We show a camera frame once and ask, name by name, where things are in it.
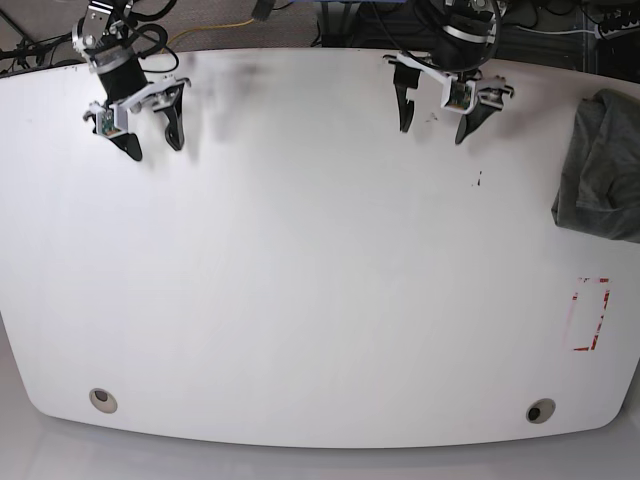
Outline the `grey T-shirt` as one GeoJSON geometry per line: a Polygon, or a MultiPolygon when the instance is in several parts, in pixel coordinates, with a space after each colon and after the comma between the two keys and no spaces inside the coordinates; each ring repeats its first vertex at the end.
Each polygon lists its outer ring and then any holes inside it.
{"type": "Polygon", "coordinates": [[[639,242],[639,101],[602,89],[580,102],[551,207],[556,226],[639,242]]]}

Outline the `black tripod stand legs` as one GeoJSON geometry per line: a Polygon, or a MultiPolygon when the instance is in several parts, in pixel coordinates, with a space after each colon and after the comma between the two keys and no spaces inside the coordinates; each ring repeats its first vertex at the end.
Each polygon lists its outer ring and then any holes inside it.
{"type": "Polygon", "coordinates": [[[16,57],[1,60],[1,73],[79,63],[80,56],[66,36],[86,5],[86,1],[2,0],[1,53],[16,57]]]}

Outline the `white power strip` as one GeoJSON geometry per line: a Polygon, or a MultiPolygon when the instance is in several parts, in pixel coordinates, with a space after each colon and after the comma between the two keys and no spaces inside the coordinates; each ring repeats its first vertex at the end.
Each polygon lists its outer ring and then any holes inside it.
{"type": "Polygon", "coordinates": [[[627,10],[608,14],[596,30],[598,39],[613,39],[639,31],[639,11],[627,10]]]}

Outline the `red tape rectangle marking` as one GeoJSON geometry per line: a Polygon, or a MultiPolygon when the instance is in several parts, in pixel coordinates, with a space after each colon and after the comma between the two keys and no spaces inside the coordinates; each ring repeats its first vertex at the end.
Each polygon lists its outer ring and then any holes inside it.
{"type": "Polygon", "coordinates": [[[605,277],[578,279],[572,296],[566,345],[571,351],[589,352],[596,348],[611,292],[605,277]]]}

